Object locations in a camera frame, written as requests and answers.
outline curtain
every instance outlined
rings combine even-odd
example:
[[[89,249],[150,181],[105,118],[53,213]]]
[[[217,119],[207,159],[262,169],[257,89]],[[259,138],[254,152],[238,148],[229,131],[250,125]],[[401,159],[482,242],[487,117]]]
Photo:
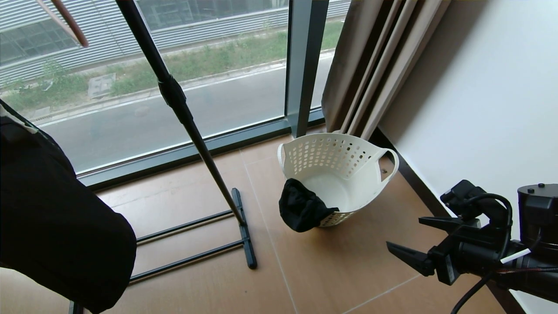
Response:
[[[322,98],[328,132],[368,140],[449,0],[352,0]]]

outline wooden hanger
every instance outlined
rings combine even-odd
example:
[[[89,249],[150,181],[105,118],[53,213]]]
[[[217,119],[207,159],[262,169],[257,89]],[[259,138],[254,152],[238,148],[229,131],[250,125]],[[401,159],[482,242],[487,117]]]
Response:
[[[54,7],[56,7],[56,9],[58,10],[58,13],[62,15],[62,18],[64,18],[64,21],[66,21],[67,25],[64,22],[62,22],[62,20],[60,20],[58,16],[54,14],[54,12],[51,11],[49,7],[46,6],[46,4],[42,0],[36,0],[36,1],[39,4],[39,6],[41,6],[41,8],[50,16],[50,18],[52,18],[60,27],[62,27],[62,29],[70,37],[72,37],[75,41],[79,42],[79,44],[83,47],[89,46],[89,42],[87,42],[87,38],[85,38],[85,35],[83,34],[78,24],[75,22],[74,18],[71,16],[70,12],[68,12],[68,10],[66,9],[66,7],[64,6],[61,0],[51,0],[51,2],[54,5]]]

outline tiled floor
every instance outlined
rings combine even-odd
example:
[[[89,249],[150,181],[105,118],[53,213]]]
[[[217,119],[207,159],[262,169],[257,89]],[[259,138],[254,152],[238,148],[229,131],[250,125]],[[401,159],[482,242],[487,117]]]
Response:
[[[246,266],[235,250],[130,286],[107,313],[449,313],[478,279],[455,285],[423,278],[392,256],[385,241],[427,250],[442,232],[421,226],[430,213],[397,174],[367,208],[338,226],[290,230],[277,202],[285,181],[277,147],[286,136],[217,157],[229,188],[242,201],[258,259]],[[382,160],[382,167],[391,163]],[[137,236],[227,209],[204,164],[185,166],[99,195],[134,227]],[[238,240],[227,218],[142,245],[134,273]],[[10,270],[0,271],[0,312],[67,313],[68,300]],[[504,313],[487,288],[460,313]]]

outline black cloth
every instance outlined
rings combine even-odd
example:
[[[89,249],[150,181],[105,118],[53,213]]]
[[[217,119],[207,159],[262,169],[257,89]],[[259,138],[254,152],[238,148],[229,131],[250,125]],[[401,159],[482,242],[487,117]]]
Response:
[[[300,181],[288,179],[279,199],[279,213],[283,221],[297,232],[318,227],[320,222],[338,208],[327,208],[316,193],[308,190]]]
[[[1,120],[0,263],[93,314],[113,307],[136,259],[132,227],[77,180],[51,137]]]

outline basket handle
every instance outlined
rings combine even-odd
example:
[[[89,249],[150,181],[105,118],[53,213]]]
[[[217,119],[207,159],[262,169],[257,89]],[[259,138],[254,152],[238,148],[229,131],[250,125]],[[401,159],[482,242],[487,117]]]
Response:
[[[283,143],[279,144],[279,148],[277,148],[277,160],[279,161],[279,166],[281,167],[281,171],[285,173],[285,160],[283,159]]]
[[[397,173],[397,170],[399,169],[399,157],[397,156],[397,153],[395,151],[389,148],[380,149],[381,154],[378,154],[379,155],[378,160],[387,152],[390,152],[393,155],[394,165],[391,173],[387,176],[387,178],[382,180],[382,185],[386,185],[393,178],[393,176]]]

